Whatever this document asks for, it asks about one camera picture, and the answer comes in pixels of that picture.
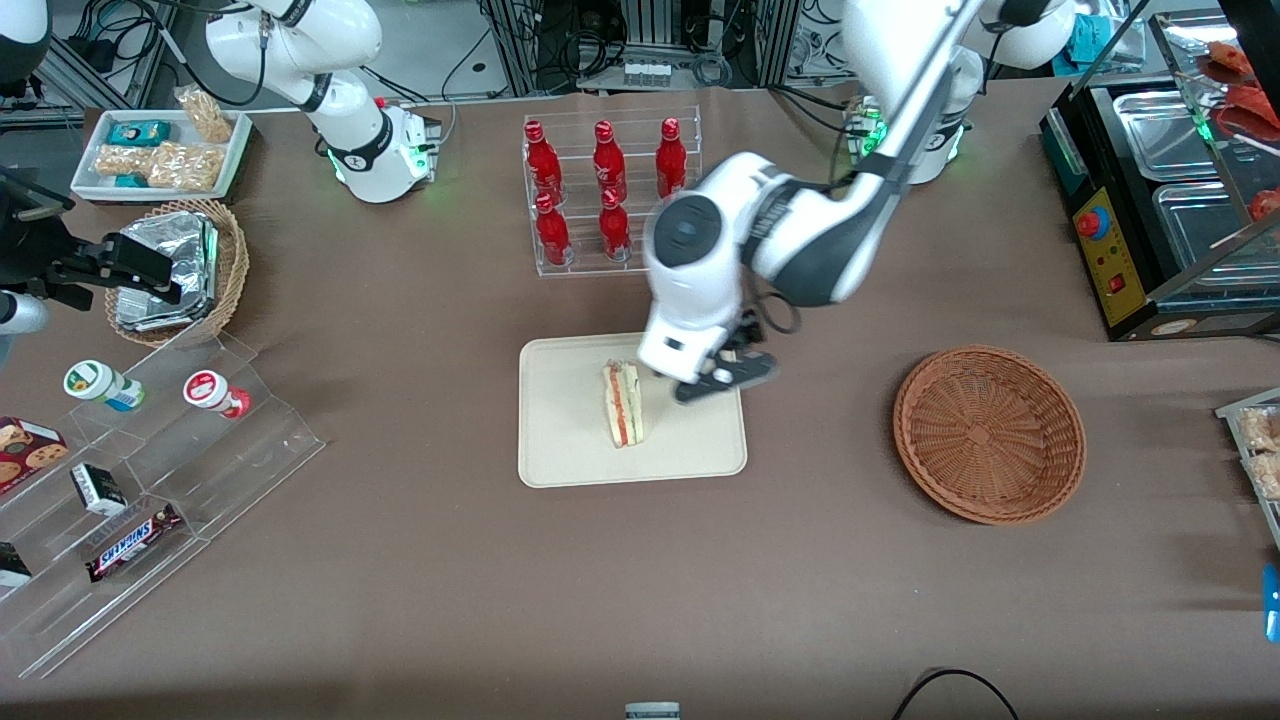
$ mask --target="beige tray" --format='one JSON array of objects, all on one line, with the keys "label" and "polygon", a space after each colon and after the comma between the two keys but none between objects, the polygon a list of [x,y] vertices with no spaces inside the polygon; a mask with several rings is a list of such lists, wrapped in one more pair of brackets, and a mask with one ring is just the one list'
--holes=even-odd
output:
[{"label": "beige tray", "polygon": [[535,340],[520,352],[520,479],[531,488],[735,475],[746,466],[737,391],[690,405],[640,366],[648,436],[616,448],[600,369],[636,360],[640,333]]}]

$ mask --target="snickers wrapper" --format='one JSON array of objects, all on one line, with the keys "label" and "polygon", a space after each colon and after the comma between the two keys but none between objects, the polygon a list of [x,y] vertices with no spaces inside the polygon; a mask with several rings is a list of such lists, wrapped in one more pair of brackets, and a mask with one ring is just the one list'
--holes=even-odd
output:
[{"label": "snickers wrapper", "polygon": [[72,468],[72,480],[76,482],[76,492],[79,493],[84,510],[90,512],[110,518],[129,505],[111,473],[101,468],[81,462]]},{"label": "snickers wrapper", "polygon": [[165,505],[164,510],[143,520],[141,525],[102,551],[95,560],[84,564],[84,568],[88,570],[90,582],[96,583],[110,575],[138,555],[142,555],[142,551],[155,544],[160,539],[160,536],[180,524],[182,518],[174,512],[173,505]]},{"label": "snickers wrapper", "polygon": [[31,570],[10,543],[0,542],[0,587],[20,588],[31,580]]}]

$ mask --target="emergency stop button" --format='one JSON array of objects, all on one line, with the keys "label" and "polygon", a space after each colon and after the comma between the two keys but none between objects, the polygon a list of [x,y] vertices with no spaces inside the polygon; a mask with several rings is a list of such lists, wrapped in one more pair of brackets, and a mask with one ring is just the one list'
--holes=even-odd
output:
[{"label": "emergency stop button", "polygon": [[1102,240],[1111,229],[1111,215],[1106,208],[1094,206],[1075,220],[1075,232],[1089,240]]}]

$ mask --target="empty wicker basket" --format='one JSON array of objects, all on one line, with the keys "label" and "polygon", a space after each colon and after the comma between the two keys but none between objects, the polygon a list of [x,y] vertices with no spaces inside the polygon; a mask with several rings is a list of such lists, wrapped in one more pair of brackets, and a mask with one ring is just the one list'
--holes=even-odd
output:
[{"label": "empty wicker basket", "polygon": [[972,345],[908,375],[893,404],[908,471],[947,510],[991,525],[1030,523],[1066,502],[1084,474],[1084,425],[1030,360]]},{"label": "empty wicker basket", "polygon": [[[201,324],[206,329],[216,334],[230,322],[232,314],[236,313],[236,306],[239,305],[241,292],[244,290],[244,277],[248,274],[248,246],[244,243],[244,233],[241,231],[239,223],[236,222],[236,215],[216,200],[177,200],[174,202],[165,202],[147,213],[146,217],[151,218],[182,210],[204,213],[209,215],[209,219],[218,228],[218,287],[215,290],[218,305],[214,306],[207,318],[201,320]],[[106,307],[106,322],[125,340],[150,347],[160,347],[173,336],[186,329],[182,327],[141,333],[129,332],[115,322],[115,302],[118,299],[119,291],[109,290],[106,291],[106,302],[102,305]]]}]

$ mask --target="table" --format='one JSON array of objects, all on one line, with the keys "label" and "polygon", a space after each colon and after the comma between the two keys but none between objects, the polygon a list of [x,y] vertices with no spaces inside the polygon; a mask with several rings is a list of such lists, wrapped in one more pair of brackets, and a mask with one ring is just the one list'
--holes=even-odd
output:
[{"label": "table", "polygon": [[[230,331],[332,445],[45,682],[41,717],[888,717],[925,669],[991,678],[1025,717],[1274,717],[1262,516],[1213,409],[1280,382],[1249,340],[1112,345],[1036,123],[1060,81],[993,82],[964,152],[899,209],[863,288],[774,338],[744,395],[732,478],[535,491],[516,474],[530,340],[643,328],[643,277],[539,279],[518,170],[525,113],[701,104],[707,163],[751,149],[826,177],[829,131],[765,92],[466,105],[440,179],[372,206],[297,114],[233,210],[252,268]],[[138,217],[81,204],[97,237]],[[908,478],[893,393],[928,354],[1032,357],[1079,405],[1084,483],[987,528]],[[74,360],[143,350],[100,307],[55,307],[3,375],[5,410],[70,406]],[[965,679],[913,717],[996,717]]]}]

